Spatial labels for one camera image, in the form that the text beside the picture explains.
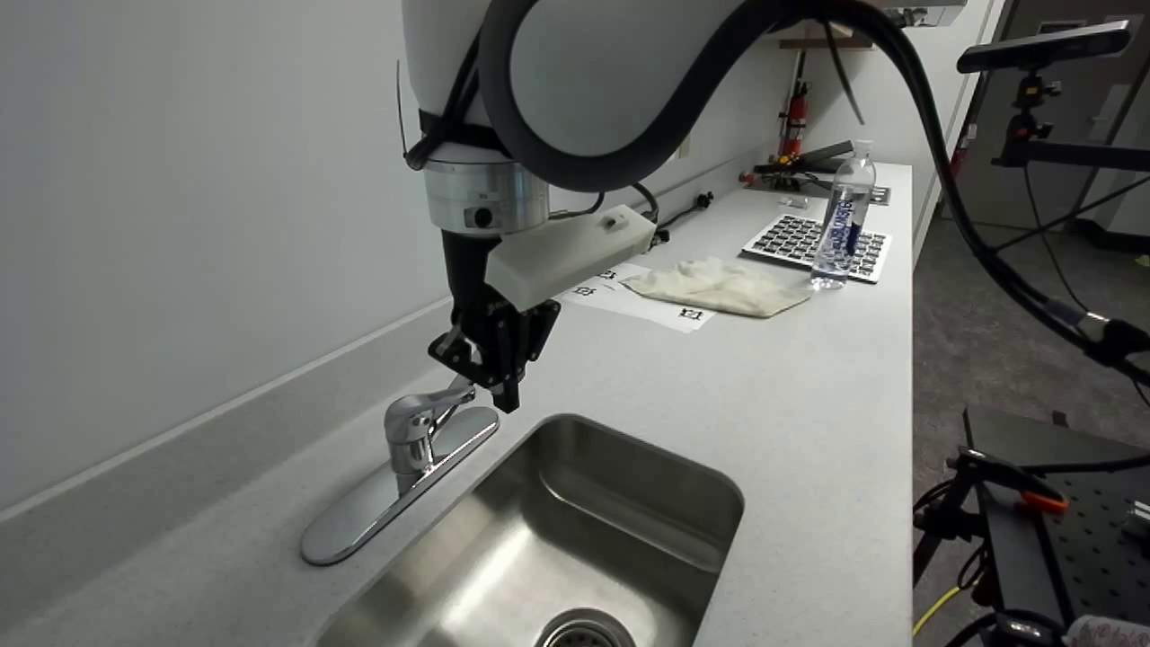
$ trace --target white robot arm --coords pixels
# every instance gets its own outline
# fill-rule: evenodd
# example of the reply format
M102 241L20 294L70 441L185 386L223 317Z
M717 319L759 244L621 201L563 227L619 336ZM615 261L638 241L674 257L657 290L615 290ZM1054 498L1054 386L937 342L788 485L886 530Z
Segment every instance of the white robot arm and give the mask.
M403 0L424 129L407 162L426 181L451 289L451 330L431 358L514 409L557 319L548 294L654 241L637 214L553 225L548 185L649 175L732 60L800 17L911 57L890 10L863 0Z

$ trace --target stainless steel sink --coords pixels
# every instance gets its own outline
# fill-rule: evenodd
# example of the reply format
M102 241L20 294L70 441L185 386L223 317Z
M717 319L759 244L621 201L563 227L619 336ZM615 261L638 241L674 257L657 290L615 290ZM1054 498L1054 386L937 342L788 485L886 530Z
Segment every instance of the stainless steel sink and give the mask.
M322 647L690 645L739 488L581 417L538 423L322 628Z

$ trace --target faucet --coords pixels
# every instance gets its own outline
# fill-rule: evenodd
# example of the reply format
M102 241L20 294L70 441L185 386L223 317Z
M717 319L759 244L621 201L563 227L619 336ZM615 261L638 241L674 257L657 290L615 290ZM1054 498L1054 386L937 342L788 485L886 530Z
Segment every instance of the faucet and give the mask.
M360 553L382 530L437 485L500 428L495 409L463 404L474 386L456 379L441 391L403 396L383 414L391 461L346 488L298 540L306 566L330 570Z

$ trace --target white countertop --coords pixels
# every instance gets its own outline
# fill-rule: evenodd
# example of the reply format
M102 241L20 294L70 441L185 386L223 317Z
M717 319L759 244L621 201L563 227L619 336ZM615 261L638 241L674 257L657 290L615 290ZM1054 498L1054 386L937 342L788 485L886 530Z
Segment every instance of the white countertop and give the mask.
M890 233L896 250L875 289L847 285L777 319L715 317L698 336L570 306L527 372L526 409L348 566L311 572L293 542L341 485L383 458L378 420L391 396L0 645L311 645L431 517L553 414L657 441L742 488L747 511L701 647L910 645L911 175L880 166L880 185L890 205L865 227ZM637 264L732 261L781 210L781 193L730 193ZM441 382L436 372L407 391Z

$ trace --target paper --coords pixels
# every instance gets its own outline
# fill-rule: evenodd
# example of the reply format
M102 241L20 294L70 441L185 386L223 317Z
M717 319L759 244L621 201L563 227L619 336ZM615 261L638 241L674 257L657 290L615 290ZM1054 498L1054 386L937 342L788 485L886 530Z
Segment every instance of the paper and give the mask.
M649 319L649 324L662 324L678 336L692 336L715 317L715 314L690 311L690 306L647 302L624 289L624 282L647 279L647 273L649 271L642 271L642 267L615 267L611 273L600 273L593 282L575 285L570 290L562 294L562 302L607 311L607 314L621 314L633 319Z

